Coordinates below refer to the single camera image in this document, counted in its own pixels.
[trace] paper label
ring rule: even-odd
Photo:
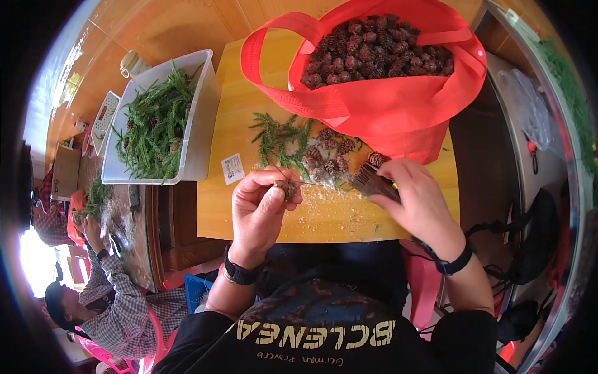
[[[239,153],[222,160],[221,163],[226,185],[241,180],[245,176],[243,164],[241,163],[241,155]]]

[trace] white plastic bin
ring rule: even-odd
[[[216,122],[216,113],[220,103],[220,87],[216,81],[212,55],[212,50],[205,49],[174,59],[176,67],[185,69],[189,74],[192,74],[202,62],[205,62],[205,64],[199,75],[197,88],[189,110],[189,118],[182,142],[179,172],[174,178],[167,179],[164,184],[177,184],[180,181],[203,181],[208,175],[214,123]],[[139,90],[140,87],[146,89],[156,79],[158,79],[158,83],[164,82],[171,72],[170,61],[167,61],[129,81],[124,89],[123,97],[114,118],[113,126],[116,131],[122,130],[124,133],[127,129],[126,113],[128,113],[128,110],[124,106],[134,100],[136,96],[135,89]],[[161,179],[136,179],[135,176],[129,179],[130,171],[125,171],[127,166],[120,162],[117,156],[115,147],[117,140],[118,138],[110,131],[102,165],[102,183],[162,184]]]

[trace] red plastic bag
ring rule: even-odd
[[[83,246],[85,244],[85,238],[79,234],[79,231],[75,228],[73,224],[73,209],[78,211],[82,211],[85,209],[85,204],[87,203],[87,199],[85,198],[85,193],[83,190],[78,190],[74,194],[71,195],[71,204],[69,205],[69,220],[66,223],[66,233],[69,238],[75,242],[78,246]]]
[[[422,33],[418,45],[443,45],[453,53],[450,77],[398,77],[354,81],[310,91],[300,83],[322,37],[351,18],[392,13]],[[260,53],[268,28],[304,37],[289,70],[290,91],[266,87],[260,78]],[[289,112],[317,118],[334,130],[357,136],[391,158],[420,163],[438,158],[449,119],[478,95],[486,77],[486,53],[461,16],[436,0],[351,0],[316,20],[291,12],[270,20],[247,37],[241,49],[245,77]]]

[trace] black t-shirt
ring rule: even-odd
[[[238,321],[211,311],[186,316],[153,372],[484,374],[493,373],[495,349],[496,320],[487,312],[446,315],[427,342],[354,286],[313,279],[281,287]]]

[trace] yellow table surface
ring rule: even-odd
[[[262,49],[260,71],[264,84],[288,89],[288,68],[302,38],[290,31],[271,31]],[[239,56],[243,40],[226,45],[216,77],[222,96],[214,127],[208,177],[197,183],[197,236],[232,239],[231,196],[238,182],[225,185],[221,161],[240,154],[245,174],[259,168],[258,143],[251,140],[258,133],[248,127],[253,112],[270,113],[285,122],[290,113],[283,110],[241,73]],[[323,128],[314,121],[312,136]],[[350,168],[367,158],[369,149],[352,153]],[[438,160],[426,165],[442,188],[453,218],[459,222],[459,187],[450,133],[444,138]],[[302,185],[303,203],[287,212],[278,242],[322,243],[404,239],[408,233],[386,213],[363,199],[356,191],[341,192],[318,186]]]

